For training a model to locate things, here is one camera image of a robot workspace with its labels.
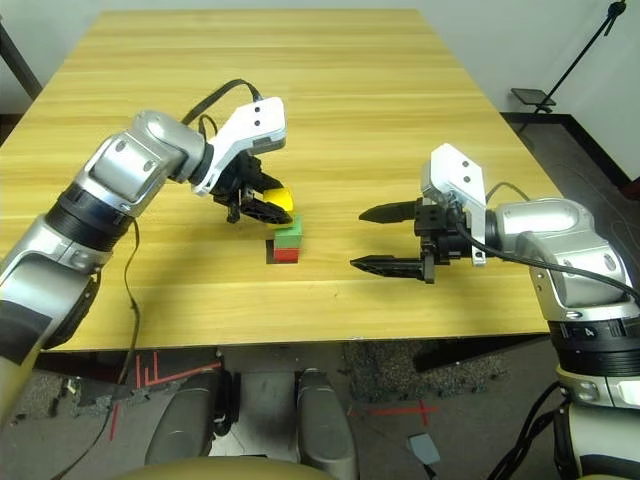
wooden table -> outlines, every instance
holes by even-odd
[[[298,265],[267,265],[264,225],[167,184],[140,220],[130,280],[143,310],[140,347],[540,332],[526,267],[470,260],[436,284],[384,279],[349,265],[367,254],[415,256],[412,224],[358,221],[419,195],[420,169],[449,142],[484,167],[487,187],[515,182],[558,195],[518,138],[415,11],[106,13],[0,150],[4,255],[47,211],[101,141],[152,108],[175,118],[223,82],[245,78],[283,98],[284,150],[262,156],[294,192],[305,237]],[[210,111],[250,101],[238,88]],[[513,194],[496,195],[503,201]],[[61,348],[128,346],[123,285],[131,234]]]

green cube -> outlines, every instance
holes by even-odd
[[[279,228],[274,231],[274,248],[300,248],[302,243],[302,217],[293,216],[293,223],[288,228]]]

wall baseboard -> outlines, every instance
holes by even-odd
[[[502,112],[502,118],[509,123],[552,123],[560,124],[573,137],[593,162],[611,180],[616,187],[623,189],[634,183],[626,173],[616,164],[609,154],[589,135],[572,115],[564,113],[534,114],[518,112]]]

black cable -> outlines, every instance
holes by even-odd
[[[96,437],[93,439],[93,441],[91,442],[91,444],[89,444],[89,446],[85,449],[84,452],[82,452],[82,454],[75,459],[75,461],[69,465],[68,467],[66,467],[64,470],[62,470],[61,472],[59,472],[58,474],[56,474],[55,476],[51,477],[51,480],[60,480],[61,478],[63,478],[67,473],[69,473],[78,463],[80,463],[82,461],[82,459],[84,457],[87,456],[87,454],[91,451],[91,449],[93,447],[96,446],[96,444],[98,443],[98,440],[100,440],[100,437],[102,436],[102,434],[104,433],[105,429],[107,428],[107,424],[109,423],[109,419],[111,418],[111,405],[109,405],[109,410],[107,411],[107,414],[104,416],[104,421],[102,422],[102,426],[100,427],[100,430],[98,430],[98,434],[96,435]]]
[[[141,313],[140,313],[140,307],[138,306],[138,302],[134,298],[133,293],[131,293],[131,288],[129,286],[129,279],[128,279],[129,266],[131,265],[131,262],[133,261],[133,257],[135,256],[136,252],[138,251],[138,248],[140,247],[140,227],[138,226],[138,222],[136,221],[135,218],[133,219],[133,228],[134,228],[134,234],[135,234],[135,246],[124,267],[124,286],[127,290],[127,294],[129,295],[129,300],[131,302],[131,309],[133,310],[133,315],[134,315],[133,334],[131,335],[131,343],[129,345],[129,350],[127,351],[127,356],[125,357],[124,363],[122,364],[122,369],[120,370],[120,374],[118,375],[118,381],[113,387],[113,391],[111,393],[111,401],[109,403],[109,406],[107,407],[108,410],[106,415],[104,416],[104,422],[102,423],[100,430],[98,430],[98,434],[93,439],[93,441],[89,444],[89,446],[85,449],[85,451],[82,452],[80,456],[78,456],[78,458],[76,458],[73,461],[73,463],[71,463],[68,467],[66,467],[65,469],[60,471],[58,474],[53,476],[51,480],[62,479],[78,463],[80,463],[84,457],[87,456],[87,454],[91,451],[91,449],[96,446],[96,444],[98,443],[98,440],[100,440],[100,437],[102,437],[102,434],[104,433],[104,430],[105,428],[107,428],[107,424],[109,423],[109,419],[111,418],[111,412],[113,411],[113,408],[112,408],[113,397],[116,393],[118,385],[122,385],[124,383],[124,380],[126,379],[126,376],[127,376],[127,372],[129,371],[129,367],[131,365],[131,360],[133,359],[133,354],[135,353],[136,343],[138,342],[138,333],[140,331]],[[96,274],[96,283],[98,284],[98,286],[100,286],[101,282],[102,282],[102,272],[98,272]]]
[[[487,477],[487,480],[496,480],[500,478],[499,475],[502,474],[504,469],[507,468],[514,460],[516,460],[518,453],[521,450],[521,446],[525,441],[525,439],[527,438],[527,435],[529,434],[529,430],[531,429],[531,424],[534,422],[534,418],[538,413],[538,410],[540,410],[540,407],[542,406],[542,404],[547,400],[547,398],[549,398],[549,395],[551,395],[559,386],[560,386],[560,382],[557,382],[557,381],[553,382],[551,385],[549,385],[545,389],[544,392],[542,392],[542,394],[538,397],[538,399],[533,403],[533,405],[531,406],[531,409],[529,410],[529,413],[527,414],[527,418],[525,419],[524,424],[522,425],[520,434],[518,435],[518,439],[516,440],[514,447],[511,450],[509,450],[504,457],[502,457],[502,459],[498,462],[498,464],[495,466],[493,471]]]
[[[475,238],[471,236],[471,234],[467,231],[463,216],[462,216],[462,208],[460,204],[456,204],[454,207],[454,211],[456,212],[456,230],[458,233],[471,245],[476,247],[478,250],[482,250],[485,253],[491,254],[494,257],[501,258],[503,260],[507,260],[509,262],[521,263],[523,265],[529,265],[530,267],[543,268],[546,270],[553,270],[556,272],[568,273],[571,275],[580,275],[582,277],[590,278],[591,280],[595,280],[597,282],[605,283],[611,287],[617,288],[618,290],[622,290],[624,293],[629,295],[633,300],[640,305],[640,293],[634,290],[629,285],[626,285],[622,282],[618,282],[609,277],[605,277],[604,275],[600,275],[599,273],[591,272],[589,270],[583,270],[582,268],[568,267],[566,265],[559,265],[556,263],[549,263],[543,260],[534,260],[531,258],[521,257],[520,255],[515,255],[512,253],[506,253],[502,250],[495,249],[488,245],[485,245],[482,242],[479,242]]]
[[[511,463],[506,466],[504,471],[496,477],[496,480],[509,479],[513,476],[516,470],[520,468],[520,465],[522,465],[522,462],[529,453],[529,450],[531,449],[531,445],[533,444],[535,438],[540,435],[551,424],[551,422],[553,422],[553,417],[555,416],[556,410],[557,409],[553,409],[549,412],[543,413],[538,418],[536,418],[536,420],[533,422],[533,425],[531,426],[531,431],[523,440],[520,449],[516,454],[516,457]]]
[[[215,120],[213,118],[211,118],[209,115],[207,115],[206,113],[203,113],[202,115],[200,115],[198,117],[198,132],[206,140],[207,139],[207,127],[205,127],[205,125],[204,125],[204,121],[205,120],[209,120],[209,123],[211,123],[211,125],[213,126],[214,135],[218,134],[218,125],[216,124]]]
[[[220,100],[226,93],[229,92],[229,90],[239,85],[246,85],[249,88],[249,91],[251,92],[251,96],[253,97],[254,102],[262,100],[262,95],[260,95],[260,92],[258,92],[256,87],[251,85],[246,80],[243,80],[241,78],[236,78],[235,80],[231,80],[225,83],[224,85],[222,85],[215,92],[213,92],[211,95],[206,97],[204,100],[198,103],[191,110],[189,110],[189,112],[184,116],[181,122],[184,123],[185,125],[189,125],[196,118],[198,118],[199,115],[202,115],[211,105],[213,105],[218,100]]]
[[[127,372],[129,371],[129,366],[131,365],[131,360],[133,359],[133,354],[136,350],[136,343],[138,342],[138,333],[140,332],[140,307],[138,306],[138,302],[134,298],[131,293],[131,288],[129,287],[129,267],[131,266],[131,262],[133,261],[133,257],[135,257],[138,252],[138,248],[140,247],[140,227],[138,226],[138,222],[136,219],[133,219],[133,231],[135,234],[135,246],[133,247],[133,251],[127,260],[127,264],[124,266],[124,286],[127,289],[127,295],[129,295],[129,301],[131,302],[131,310],[133,310],[133,334],[131,335],[131,343],[129,344],[129,350],[127,351],[127,356],[124,359],[124,363],[122,364],[122,370],[120,370],[120,375],[118,375],[118,385],[122,385],[125,378],[127,377]]]
[[[511,183],[511,182],[498,182],[498,183],[496,183],[496,184],[493,186],[493,188],[492,188],[491,190],[489,190],[489,193],[487,193],[487,197],[486,197],[486,201],[487,201],[487,203],[489,203],[489,200],[491,200],[491,197],[493,197],[493,195],[494,195],[498,190],[500,190],[500,188],[501,188],[501,187],[508,187],[508,188],[510,188],[511,190],[513,190],[514,192],[516,192],[518,195],[520,195],[520,196],[521,196],[525,201],[527,201],[527,202],[528,202],[529,200],[531,200],[531,199],[529,198],[529,196],[528,196],[526,193],[524,193],[524,192],[520,189],[520,187],[518,187],[517,185],[514,185],[514,184],[513,184],[513,183]]]

robotic arm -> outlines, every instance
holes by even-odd
[[[471,257],[474,266],[483,266],[483,250],[489,256],[493,250],[503,258],[574,267],[631,287],[622,259],[595,233],[593,216],[582,205],[553,198],[488,210],[481,168],[450,145],[432,153],[422,193],[415,202],[380,205],[360,216],[377,223],[414,220],[420,258],[370,255],[352,265],[377,275],[434,283],[435,265]],[[476,248],[480,244],[489,248]],[[640,478],[636,301],[619,288],[577,274],[531,266],[530,275],[560,360],[562,392],[572,402],[555,418],[561,475]]]
[[[282,187],[253,154],[282,148],[285,137],[284,105],[273,97],[237,108],[209,142],[165,114],[144,111],[129,130],[100,145],[0,267],[0,425],[39,352],[73,335],[98,293],[92,275],[167,179],[188,181],[196,195],[211,194],[228,207],[229,222],[240,213],[291,221],[254,196]]]

